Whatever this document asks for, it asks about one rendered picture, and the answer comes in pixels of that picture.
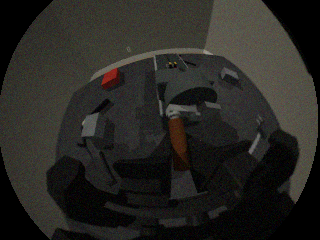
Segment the red block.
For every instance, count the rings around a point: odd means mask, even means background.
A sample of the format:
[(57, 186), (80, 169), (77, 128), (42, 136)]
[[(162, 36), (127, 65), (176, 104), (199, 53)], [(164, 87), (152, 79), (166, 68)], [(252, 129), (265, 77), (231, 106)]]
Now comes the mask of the red block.
[(112, 69), (107, 73), (104, 73), (104, 79), (101, 81), (101, 87), (108, 89), (113, 87), (113, 85), (120, 83), (120, 71), (119, 68)]

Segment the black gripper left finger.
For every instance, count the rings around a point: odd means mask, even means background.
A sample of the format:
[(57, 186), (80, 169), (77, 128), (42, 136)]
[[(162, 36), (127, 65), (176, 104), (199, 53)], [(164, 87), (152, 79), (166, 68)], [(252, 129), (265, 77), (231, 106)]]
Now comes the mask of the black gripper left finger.
[(112, 165), (113, 169), (119, 173), (121, 179), (128, 177), (128, 179), (139, 180), (163, 180), (164, 191), (169, 192), (169, 197), (171, 197), (172, 149), (169, 135), (171, 132), (167, 132), (164, 139), (160, 141), (159, 147), (148, 157), (137, 160), (117, 160)]

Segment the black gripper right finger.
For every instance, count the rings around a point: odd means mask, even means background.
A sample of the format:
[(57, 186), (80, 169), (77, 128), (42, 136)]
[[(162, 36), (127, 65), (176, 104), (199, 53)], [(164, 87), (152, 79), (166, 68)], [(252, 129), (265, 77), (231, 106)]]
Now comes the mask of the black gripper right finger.
[(211, 183), (211, 179), (219, 171), (221, 163), (232, 159), (237, 155), (241, 155), (244, 151), (249, 151), (252, 147), (252, 140), (239, 141), (231, 145), (224, 145), (224, 147), (213, 147), (207, 141), (196, 139), (189, 133), (185, 132), (185, 139), (187, 139), (189, 161), (191, 161), (191, 169), (193, 183), (197, 189), (197, 193), (207, 191), (207, 185)]

